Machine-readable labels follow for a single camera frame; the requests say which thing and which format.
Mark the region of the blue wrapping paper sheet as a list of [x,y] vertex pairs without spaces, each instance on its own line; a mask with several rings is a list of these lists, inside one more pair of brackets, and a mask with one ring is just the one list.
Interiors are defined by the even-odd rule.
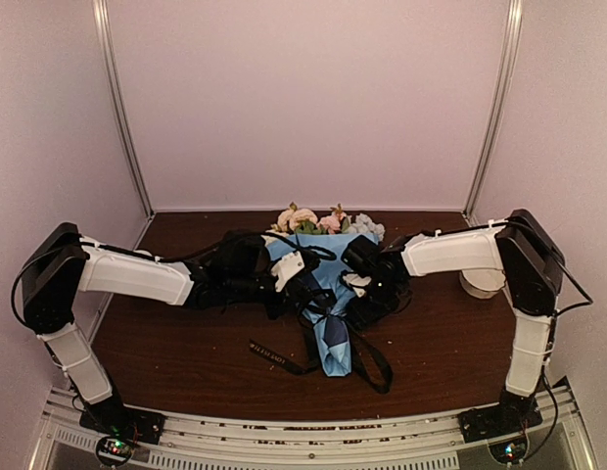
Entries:
[[263,237],[272,261],[298,252],[303,266],[284,287],[294,301],[297,316],[308,323],[320,367],[328,377],[351,374],[350,333],[345,315],[356,297],[343,280],[352,272],[342,259],[356,233],[334,235],[296,234]]

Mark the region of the black ribbon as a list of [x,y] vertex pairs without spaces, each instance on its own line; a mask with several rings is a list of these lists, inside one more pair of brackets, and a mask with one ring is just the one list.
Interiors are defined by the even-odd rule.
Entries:
[[391,390],[394,371],[384,355],[351,328],[344,316],[352,299],[344,289],[323,286],[307,274],[301,279],[312,288],[312,300],[296,313],[302,327],[307,363],[300,365],[259,342],[250,339],[249,351],[291,375],[304,376],[321,369],[330,378],[355,374],[374,392]]

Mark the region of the white rose stem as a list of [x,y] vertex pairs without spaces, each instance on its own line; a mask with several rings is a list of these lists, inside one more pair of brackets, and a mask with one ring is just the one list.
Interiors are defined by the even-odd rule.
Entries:
[[300,208],[295,202],[282,210],[277,220],[271,224],[270,229],[277,233],[292,234],[298,229],[311,225],[315,228],[318,223],[316,213],[308,208]]

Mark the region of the large pink peony stem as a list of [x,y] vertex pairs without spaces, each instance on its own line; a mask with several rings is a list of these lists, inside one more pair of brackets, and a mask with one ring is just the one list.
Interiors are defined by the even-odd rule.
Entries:
[[345,212],[341,203],[331,208],[329,215],[321,217],[317,224],[317,228],[323,233],[339,234],[346,231],[350,226],[350,216]]

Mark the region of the light blue flower stem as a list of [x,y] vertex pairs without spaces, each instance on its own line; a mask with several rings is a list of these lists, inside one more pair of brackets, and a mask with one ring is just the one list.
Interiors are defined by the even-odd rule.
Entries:
[[382,223],[375,222],[369,215],[359,213],[350,221],[347,233],[372,234],[379,242],[382,242],[386,233],[386,227]]

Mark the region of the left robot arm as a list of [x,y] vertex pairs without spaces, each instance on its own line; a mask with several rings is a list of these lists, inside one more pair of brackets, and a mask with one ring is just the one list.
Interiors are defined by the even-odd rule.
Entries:
[[94,420],[109,434],[120,435],[130,427],[131,415],[76,325],[77,293],[110,293],[195,310],[260,304],[275,318],[299,299],[312,298],[304,277],[336,258],[327,248],[245,230],[230,231],[193,254],[162,258],[103,244],[63,222],[17,274],[10,303],[19,323],[56,358]]

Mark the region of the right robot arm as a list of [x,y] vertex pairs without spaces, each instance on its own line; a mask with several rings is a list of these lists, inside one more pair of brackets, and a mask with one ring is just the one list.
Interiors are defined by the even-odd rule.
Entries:
[[515,334],[491,421],[509,433],[529,417],[563,313],[557,306],[562,284],[573,278],[563,253],[529,211],[455,231],[401,236],[385,248],[359,235],[341,260],[349,269],[343,282],[355,292],[347,322],[357,330],[397,311],[410,299],[410,282],[417,277],[456,272],[463,289],[477,299],[506,291]]

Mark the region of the scalloped white dish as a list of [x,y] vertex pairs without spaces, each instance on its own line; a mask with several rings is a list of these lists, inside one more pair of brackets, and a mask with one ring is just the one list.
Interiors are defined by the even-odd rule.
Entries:
[[462,270],[459,279],[467,294],[481,300],[493,298],[505,286],[503,272],[496,269]]

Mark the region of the right aluminium frame post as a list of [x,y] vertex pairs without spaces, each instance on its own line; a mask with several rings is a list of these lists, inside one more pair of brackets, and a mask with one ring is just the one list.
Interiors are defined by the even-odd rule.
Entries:
[[489,118],[481,145],[478,163],[474,172],[469,194],[462,214],[470,224],[476,224],[476,210],[484,188],[490,161],[494,154],[496,141],[504,115],[505,103],[509,94],[518,58],[523,28],[524,2],[510,0],[506,26],[502,39],[502,48],[497,70],[495,87],[490,105]]

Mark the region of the aluminium frame post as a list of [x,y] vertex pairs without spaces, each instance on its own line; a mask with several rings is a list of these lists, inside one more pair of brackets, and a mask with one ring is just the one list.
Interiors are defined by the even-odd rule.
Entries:
[[510,0],[506,26],[502,39],[502,48],[497,70],[495,87],[490,105],[489,118],[481,145],[478,163],[474,172],[469,194],[462,214],[470,224],[476,224],[476,210],[484,188],[490,161],[494,154],[496,141],[504,115],[505,103],[509,94],[518,58],[523,28],[524,2]]
[[108,2],[105,0],[93,0],[92,8],[122,153],[127,163],[130,179],[132,180],[132,184],[137,193],[142,211],[147,218],[150,218],[154,216],[155,212],[148,195],[147,186],[140,164],[138,162],[129,125],[128,114],[123,100],[109,17]]

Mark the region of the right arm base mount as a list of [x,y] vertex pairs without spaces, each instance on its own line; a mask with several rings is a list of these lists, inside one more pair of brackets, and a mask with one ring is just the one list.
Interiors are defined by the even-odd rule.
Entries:
[[502,390],[499,401],[458,415],[465,444],[488,441],[490,456],[499,464],[520,465],[530,454],[527,432],[543,422],[535,395],[522,397]]

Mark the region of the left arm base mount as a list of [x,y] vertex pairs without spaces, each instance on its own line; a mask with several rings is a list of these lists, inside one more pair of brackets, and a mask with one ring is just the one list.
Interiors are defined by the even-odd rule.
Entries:
[[145,445],[157,445],[163,434],[163,414],[137,408],[123,407],[120,413],[100,411],[86,404],[79,425],[101,434],[94,453],[101,464],[118,468],[146,450]]

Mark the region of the aluminium front rail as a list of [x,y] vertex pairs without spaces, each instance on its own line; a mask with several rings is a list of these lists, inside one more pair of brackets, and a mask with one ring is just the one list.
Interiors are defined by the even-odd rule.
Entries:
[[348,421],[259,421],[163,414],[160,439],[139,443],[124,469],[523,469],[597,466],[571,389],[537,394],[542,421],[526,431],[466,440],[458,411]]

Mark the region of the left aluminium frame post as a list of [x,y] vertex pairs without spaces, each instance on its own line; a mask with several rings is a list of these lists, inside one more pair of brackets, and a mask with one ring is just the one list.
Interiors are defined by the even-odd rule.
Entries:
[[123,100],[109,17],[108,2],[105,0],[93,0],[92,8],[122,153],[127,163],[130,179],[132,180],[132,184],[137,193],[142,211],[147,218],[150,218],[154,216],[155,212],[148,195],[147,186],[140,164],[138,162],[129,125],[128,114]]

